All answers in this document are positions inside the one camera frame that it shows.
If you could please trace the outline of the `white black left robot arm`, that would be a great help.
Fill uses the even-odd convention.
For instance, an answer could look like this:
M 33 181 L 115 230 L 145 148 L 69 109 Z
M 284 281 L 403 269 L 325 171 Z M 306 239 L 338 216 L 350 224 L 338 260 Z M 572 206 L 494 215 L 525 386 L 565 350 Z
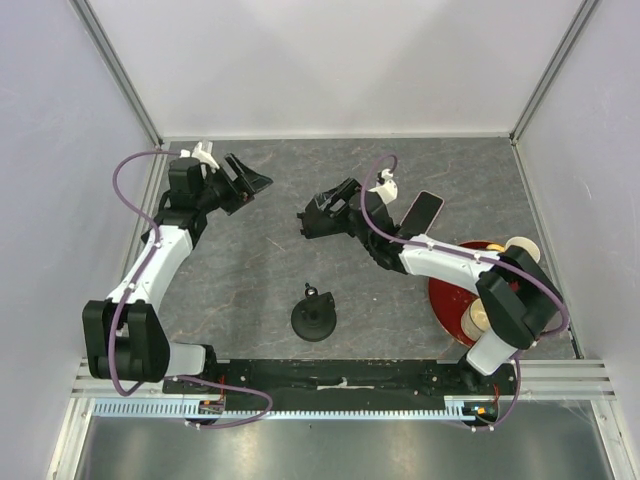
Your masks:
M 219 164 L 199 149 L 173 156 L 168 182 L 156 215 L 140 215 L 149 225 L 141 254 L 105 299 L 88 301 L 82 311 L 90 373 L 110 381 L 123 397 L 145 383 L 182 376 L 198 393 L 216 388 L 220 371 L 213 347 L 169 341 L 158 311 L 208 215 L 216 210 L 232 215 L 273 183 L 233 154 Z

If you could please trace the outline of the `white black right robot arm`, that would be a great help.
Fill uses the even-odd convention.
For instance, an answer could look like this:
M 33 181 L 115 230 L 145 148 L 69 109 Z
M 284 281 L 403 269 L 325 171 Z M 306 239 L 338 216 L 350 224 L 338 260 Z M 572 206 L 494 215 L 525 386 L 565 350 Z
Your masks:
M 390 177 L 379 177 L 370 189 L 348 178 L 315 194 L 297 213 L 300 232 L 307 239 L 347 234 L 385 270 L 441 281 L 474 295 L 489 326 L 459 360 L 451 381 L 466 392 L 481 393 L 500 367 L 529 349 L 562 313 L 561 295 L 520 245 L 491 252 L 429 237 L 442 198 L 420 192 L 402 221 L 395 222 L 388 206 L 396 197 L 397 186 Z

